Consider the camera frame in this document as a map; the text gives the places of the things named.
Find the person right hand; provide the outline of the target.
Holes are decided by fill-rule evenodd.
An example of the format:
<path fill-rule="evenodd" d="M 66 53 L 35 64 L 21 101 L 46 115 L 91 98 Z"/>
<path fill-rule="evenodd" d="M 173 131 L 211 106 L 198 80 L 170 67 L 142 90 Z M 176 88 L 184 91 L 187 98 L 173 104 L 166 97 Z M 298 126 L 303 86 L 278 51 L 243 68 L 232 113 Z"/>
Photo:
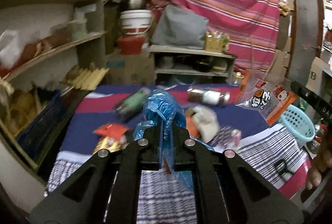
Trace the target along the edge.
<path fill-rule="evenodd" d="M 306 189 L 318 187 L 322 181 L 323 173 L 329 168 L 331 168 L 331 133 L 323 138 L 319 151 L 312 161 L 307 173 Z"/>

